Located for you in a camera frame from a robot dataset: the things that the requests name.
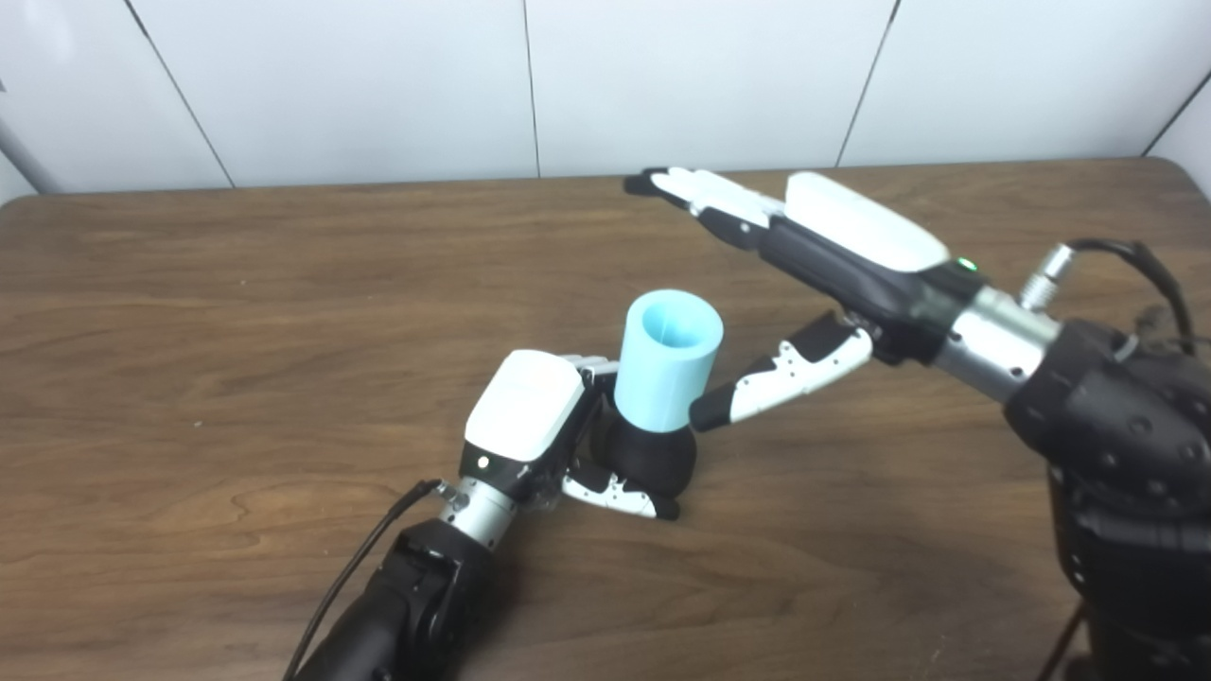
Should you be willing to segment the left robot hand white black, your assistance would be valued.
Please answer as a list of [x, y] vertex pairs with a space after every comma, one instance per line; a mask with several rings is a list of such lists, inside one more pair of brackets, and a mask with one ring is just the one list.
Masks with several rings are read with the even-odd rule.
[[567, 496], [612, 513], [678, 520], [677, 500], [578, 454], [606, 412], [619, 365], [533, 349], [504, 357], [467, 414], [463, 496], [489, 490], [513, 510]]

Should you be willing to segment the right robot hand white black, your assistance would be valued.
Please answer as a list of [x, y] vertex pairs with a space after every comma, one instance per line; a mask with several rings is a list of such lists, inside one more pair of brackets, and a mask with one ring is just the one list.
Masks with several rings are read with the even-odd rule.
[[939, 238], [815, 172], [791, 174], [781, 200], [705, 168], [644, 168], [624, 178], [622, 189], [662, 198], [838, 307], [780, 340], [771, 357], [696, 397], [689, 417], [699, 433], [817, 393], [869, 360], [934, 364], [985, 288]]

